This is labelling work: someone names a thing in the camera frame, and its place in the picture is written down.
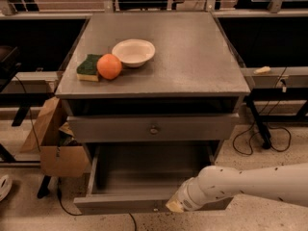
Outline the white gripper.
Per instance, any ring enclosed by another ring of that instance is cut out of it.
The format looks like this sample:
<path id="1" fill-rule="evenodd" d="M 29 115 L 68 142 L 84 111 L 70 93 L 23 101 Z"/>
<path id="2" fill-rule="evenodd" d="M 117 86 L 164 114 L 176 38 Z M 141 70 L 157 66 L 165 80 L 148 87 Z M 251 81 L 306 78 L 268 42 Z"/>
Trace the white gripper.
<path id="1" fill-rule="evenodd" d="M 195 211 L 205 205 L 205 194 L 201 190 L 197 179 L 191 178 L 185 181 L 170 199 L 166 207 L 173 213 L 183 213 L 185 211 Z"/>

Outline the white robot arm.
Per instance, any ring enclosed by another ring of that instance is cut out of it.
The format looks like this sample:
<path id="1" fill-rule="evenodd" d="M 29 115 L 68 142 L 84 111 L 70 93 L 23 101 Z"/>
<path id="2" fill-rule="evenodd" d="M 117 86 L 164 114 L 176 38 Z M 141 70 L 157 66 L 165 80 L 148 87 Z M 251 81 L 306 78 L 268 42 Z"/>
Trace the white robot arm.
<path id="1" fill-rule="evenodd" d="M 167 202 L 173 213 L 247 194 L 289 204 L 308 205 L 308 164 L 238 170 L 209 166 L 185 181 Z"/>

